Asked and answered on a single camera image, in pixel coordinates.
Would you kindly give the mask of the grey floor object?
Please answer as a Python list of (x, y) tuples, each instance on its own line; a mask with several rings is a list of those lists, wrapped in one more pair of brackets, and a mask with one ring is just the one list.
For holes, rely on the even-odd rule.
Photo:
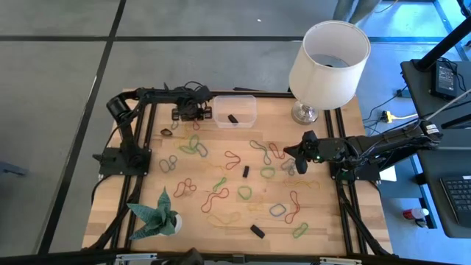
[(11, 173), (11, 174), (16, 174), (18, 176), (25, 176), (28, 172), (29, 171), (27, 169), (13, 165), (11, 163), (0, 161), (0, 175)]

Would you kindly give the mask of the black aluminium frame rail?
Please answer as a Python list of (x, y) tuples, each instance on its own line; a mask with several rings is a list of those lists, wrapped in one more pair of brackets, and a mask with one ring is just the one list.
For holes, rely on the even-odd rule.
[[(339, 136), (340, 137), (345, 137), (345, 128), (344, 128), (344, 122), (343, 122), (343, 116), (340, 108), (335, 109), (335, 114), (336, 114), (336, 122), (338, 126), (338, 131), (339, 131)], [(360, 208), (358, 205), (358, 196), (357, 196), (357, 191), (355, 187), (355, 183), (353, 180), (348, 180), (347, 185), (349, 188), (349, 194), (350, 194), (350, 203), (353, 207), (353, 211), (355, 213), (355, 216), (361, 220), (361, 212)], [(358, 246), (361, 254), (367, 254), (368, 253), (368, 248), (366, 244), (366, 240), (361, 233), (361, 230), (358, 225), (356, 225), (356, 230), (357, 230), (357, 235), (358, 235)]]
[(294, 95), (289, 92), (267, 92), (267, 91), (212, 91), (214, 96), (254, 96), (260, 98), (283, 98), (292, 99)]
[(116, 223), (111, 233), (110, 247), (118, 246), (121, 235), (121, 225), (127, 215), (127, 200), (129, 195), (131, 176), (144, 173), (146, 162), (149, 160), (148, 152), (139, 147), (139, 137), (142, 125), (142, 111), (146, 105), (139, 102), (138, 92), (126, 91), (113, 97), (107, 108), (116, 121), (116, 129), (121, 136), (119, 147), (113, 150), (112, 168), (115, 175), (123, 176), (123, 184), (118, 203)]
[[(334, 137), (333, 123), (332, 123), (330, 111), (325, 110), (324, 115), (325, 115), (325, 122), (326, 122), (326, 127), (327, 127), (327, 136), (329, 138), (333, 138)], [(344, 239), (344, 245), (345, 245), (346, 253), (350, 254), (353, 251), (352, 240), (351, 240), (351, 235), (350, 235), (350, 227), (349, 227), (349, 222), (347, 218), (347, 212), (344, 209), (341, 196), (339, 193), (341, 191), (342, 184), (336, 180), (335, 165), (333, 163), (329, 163), (329, 168), (330, 168), (330, 176), (332, 177), (332, 180), (335, 183), (335, 187), (336, 187), (336, 195), (337, 195), (338, 205), (339, 205), (339, 213), (340, 213), (341, 229), (342, 229), (342, 235)]]
[[(149, 118), (146, 126), (146, 134), (145, 134), (145, 139), (144, 139), (144, 148), (152, 152), (150, 149), (150, 141), (152, 138), (152, 130), (154, 126), (154, 120), (155, 120), (155, 114), (157, 111), (157, 105), (156, 104), (151, 104), (150, 105), (150, 111), (149, 111)], [(145, 175), (139, 175), (136, 177), (135, 181), (135, 186), (131, 195), (131, 203), (139, 203), (140, 197), (141, 197), (141, 189), (143, 186), (143, 181), (144, 181)], [(136, 223), (136, 215), (130, 211), (130, 217), (128, 221), (128, 226), (127, 226), (127, 233), (126, 233), (126, 239), (124, 242), (124, 247), (129, 250), (132, 246), (132, 240), (130, 239), (130, 236), (134, 233), (135, 231), (135, 223)]]
[[(36, 255), (0, 257), (0, 265), (92, 265), (114, 262), (118, 254), (156, 253), (157, 258), (181, 255), (184, 252), (130, 252), (126, 249), (80, 250)], [(351, 254), (346, 256), (329, 255), (247, 255), (200, 253), (204, 261), (226, 261), (233, 264), (248, 262), (281, 262), (318, 264), (320, 257), (348, 257), (362, 260), (363, 265), (455, 265), (434, 261), (421, 261), (400, 258), (396, 255)]]

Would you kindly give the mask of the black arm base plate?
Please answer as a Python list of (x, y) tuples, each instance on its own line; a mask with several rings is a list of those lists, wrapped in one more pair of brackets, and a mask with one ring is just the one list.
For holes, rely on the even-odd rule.
[(102, 154), (93, 154), (103, 175), (145, 175), (149, 171), (152, 150), (137, 148), (135, 151), (107, 147)]
[(330, 176), (334, 180), (365, 180), (376, 181), (380, 179), (379, 167), (377, 164), (366, 163), (356, 169), (343, 169), (340, 165), (330, 164)]

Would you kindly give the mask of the clear plastic bin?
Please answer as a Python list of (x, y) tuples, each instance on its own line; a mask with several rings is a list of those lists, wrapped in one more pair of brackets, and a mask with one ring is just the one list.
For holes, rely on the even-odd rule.
[[(230, 114), (236, 117), (237, 124), (230, 122)], [(251, 128), (257, 116), (257, 100), (254, 96), (216, 96), (213, 99), (213, 119), (219, 128)]]

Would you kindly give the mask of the yellow rubber band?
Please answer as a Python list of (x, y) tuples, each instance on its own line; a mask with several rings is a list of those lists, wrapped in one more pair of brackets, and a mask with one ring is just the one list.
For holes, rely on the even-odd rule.
[(254, 212), (254, 211), (262, 211), (263, 210), (263, 197), (253, 197), (248, 203), (247, 203), (247, 210)]
[(203, 158), (201, 160), (202, 164), (204, 165), (204, 167), (206, 169), (214, 169), (214, 170), (218, 170), (219, 172), (221, 172), (222, 174), (225, 174), (224, 172), (224, 167), (223, 166), (220, 166), (220, 165), (215, 165), (213, 163), (211, 163), (209, 160)]
[(182, 135), (178, 136), (177, 140), (174, 142), (174, 147), (188, 146), (192, 132), (193, 129), (191, 127), (184, 127)]
[(238, 222), (241, 219), (241, 213), (231, 212), (222, 215), (210, 214), (206, 219), (214, 227), (226, 227)]
[(308, 188), (313, 188), (313, 187), (317, 187), (317, 188), (321, 188), (321, 185), (319, 182), (315, 181), (315, 180), (289, 180), (289, 179), (286, 179), (283, 181), (283, 184), (286, 186), (286, 187), (297, 187), (297, 186), (307, 186)]

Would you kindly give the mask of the black slanted pole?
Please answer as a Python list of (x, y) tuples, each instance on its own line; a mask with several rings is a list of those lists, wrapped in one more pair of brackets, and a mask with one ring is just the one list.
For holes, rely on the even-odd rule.
[(422, 59), (414, 63), (418, 71), (428, 70), (440, 57), (458, 44), (466, 35), (471, 32), (471, 16), (467, 17), (451, 33), (441, 40)]

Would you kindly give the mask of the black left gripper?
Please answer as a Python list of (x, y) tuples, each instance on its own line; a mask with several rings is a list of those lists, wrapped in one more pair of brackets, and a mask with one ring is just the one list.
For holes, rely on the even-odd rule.
[(176, 108), (171, 110), (173, 121), (194, 121), (213, 118), (212, 107), (207, 103), (213, 98), (212, 92), (205, 85), (197, 89), (177, 87), (174, 91), (178, 92), (178, 98), (175, 102)]

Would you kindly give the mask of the teal rubber band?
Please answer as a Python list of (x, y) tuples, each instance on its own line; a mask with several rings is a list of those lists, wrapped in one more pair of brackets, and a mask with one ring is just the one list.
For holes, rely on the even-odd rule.
[(263, 163), (267, 166), (271, 165), (272, 164), (272, 160), (271, 158), (269, 157), (269, 154), (268, 154), (268, 150), (267, 148), (262, 145), (262, 144), (259, 144), (257, 141), (255, 140), (250, 140), (249, 141), (249, 145), (253, 148), (253, 149), (258, 149), (260, 151), (262, 151), (263, 153)]

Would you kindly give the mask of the silver metal bracket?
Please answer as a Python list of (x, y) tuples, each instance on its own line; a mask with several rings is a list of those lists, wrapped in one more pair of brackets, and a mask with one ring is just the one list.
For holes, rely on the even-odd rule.
[(319, 265), (363, 265), (362, 260), (348, 257), (320, 257)]
[(131, 261), (153, 261), (157, 259), (156, 253), (127, 253), (118, 254), (115, 261), (127, 264)]

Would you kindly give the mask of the potted snake plant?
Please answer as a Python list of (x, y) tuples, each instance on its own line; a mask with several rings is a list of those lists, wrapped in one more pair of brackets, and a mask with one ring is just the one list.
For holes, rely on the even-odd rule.
[(127, 207), (144, 223), (136, 230), (130, 240), (139, 240), (151, 236), (171, 236), (178, 233), (183, 226), (181, 215), (171, 209), (171, 200), (163, 189), (156, 208), (146, 205), (127, 203)]

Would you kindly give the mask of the white paper sheet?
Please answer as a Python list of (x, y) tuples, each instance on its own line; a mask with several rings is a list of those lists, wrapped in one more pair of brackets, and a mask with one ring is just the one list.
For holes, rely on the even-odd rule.
[(389, 182), (397, 181), (395, 166), (390, 166), (387, 169), (383, 169), (382, 171), (379, 172), (379, 175), (380, 175), (381, 181), (389, 181)]

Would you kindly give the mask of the red white can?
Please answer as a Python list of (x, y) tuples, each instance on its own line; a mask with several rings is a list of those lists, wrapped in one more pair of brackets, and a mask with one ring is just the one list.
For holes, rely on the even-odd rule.
[(424, 219), (429, 214), (427, 208), (411, 208), (402, 212), (403, 217), (407, 220)]

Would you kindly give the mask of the black keyboard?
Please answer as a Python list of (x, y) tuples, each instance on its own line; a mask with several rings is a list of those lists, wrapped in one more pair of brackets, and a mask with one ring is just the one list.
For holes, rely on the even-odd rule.
[(440, 180), (456, 221), (471, 228), (471, 175)]

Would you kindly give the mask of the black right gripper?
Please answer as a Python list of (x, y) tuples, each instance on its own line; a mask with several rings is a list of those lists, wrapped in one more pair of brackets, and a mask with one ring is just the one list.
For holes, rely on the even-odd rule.
[(304, 132), (301, 142), (287, 146), (283, 151), (295, 158), (295, 166), (299, 174), (305, 174), (308, 169), (308, 157), (316, 163), (340, 163), (349, 155), (347, 144), (339, 139), (319, 139), (313, 130)]

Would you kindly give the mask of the white table lamp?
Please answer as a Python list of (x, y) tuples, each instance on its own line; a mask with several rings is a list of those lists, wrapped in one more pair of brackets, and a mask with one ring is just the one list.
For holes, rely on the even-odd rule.
[(335, 110), (354, 96), (371, 53), (367, 35), (344, 21), (324, 21), (304, 35), (288, 76), (296, 98), (291, 117), (315, 122), (322, 110)]

